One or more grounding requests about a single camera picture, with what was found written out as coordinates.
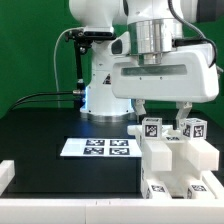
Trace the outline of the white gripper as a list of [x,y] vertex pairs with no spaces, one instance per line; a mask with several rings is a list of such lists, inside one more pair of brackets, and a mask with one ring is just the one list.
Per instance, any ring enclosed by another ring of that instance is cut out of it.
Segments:
[[176,126],[184,129],[191,102],[212,101],[219,93],[213,58],[210,44],[178,47],[165,53],[157,65],[139,65],[134,56],[117,57],[111,74],[112,91],[117,98],[134,99],[137,116],[146,113],[144,100],[177,102]]

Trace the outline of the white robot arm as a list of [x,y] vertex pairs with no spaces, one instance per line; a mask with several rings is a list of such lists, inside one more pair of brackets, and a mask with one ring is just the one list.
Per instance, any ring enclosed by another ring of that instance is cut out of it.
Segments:
[[111,121],[143,115],[144,102],[175,102],[184,128],[192,104],[219,92],[217,48],[194,26],[224,15],[224,0],[69,0],[81,23],[76,56],[93,50],[81,115]]

